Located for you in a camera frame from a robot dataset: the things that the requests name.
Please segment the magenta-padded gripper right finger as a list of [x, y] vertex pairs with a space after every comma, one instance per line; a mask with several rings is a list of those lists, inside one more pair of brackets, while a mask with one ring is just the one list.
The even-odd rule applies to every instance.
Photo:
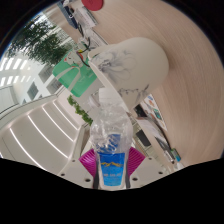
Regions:
[[154, 157], [146, 157], [131, 147], [127, 162], [127, 175], [131, 189], [140, 188], [166, 176]]

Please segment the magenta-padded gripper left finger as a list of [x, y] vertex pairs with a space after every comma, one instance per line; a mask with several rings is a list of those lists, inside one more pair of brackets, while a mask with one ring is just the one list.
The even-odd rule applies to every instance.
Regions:
[[93, 149], [78, 159], [72, 159], [59, 173], [59, 176], [84, 188], [94, 189], [97, 175], [97, 162]]

